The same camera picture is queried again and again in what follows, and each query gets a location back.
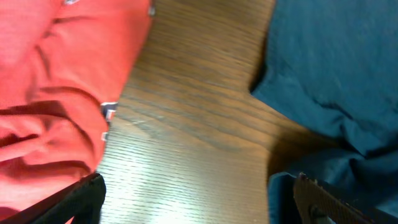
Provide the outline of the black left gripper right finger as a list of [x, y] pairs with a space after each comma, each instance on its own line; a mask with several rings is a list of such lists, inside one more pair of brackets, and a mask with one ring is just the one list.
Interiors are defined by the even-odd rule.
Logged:
[[359, 198], [304, 173], [295, 180], [294, 200], [304, 224], [397, 223], [397, 217], [376, 208], [369, 198]]

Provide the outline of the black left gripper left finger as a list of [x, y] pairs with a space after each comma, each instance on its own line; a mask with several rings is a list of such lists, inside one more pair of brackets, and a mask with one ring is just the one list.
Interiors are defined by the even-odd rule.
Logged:
[[98, 224], [105, 196], [103, 176], [94, 173], [1, 220], [1, 224]]

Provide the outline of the navy blue shorts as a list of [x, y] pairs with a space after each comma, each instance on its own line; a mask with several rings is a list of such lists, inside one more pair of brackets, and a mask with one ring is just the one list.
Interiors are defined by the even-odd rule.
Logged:
[[252, 95], [343, 146], [273, 174], [271, 223], [300, 223], [300, 174], [397, 216], [397, 1], [278, 0]]

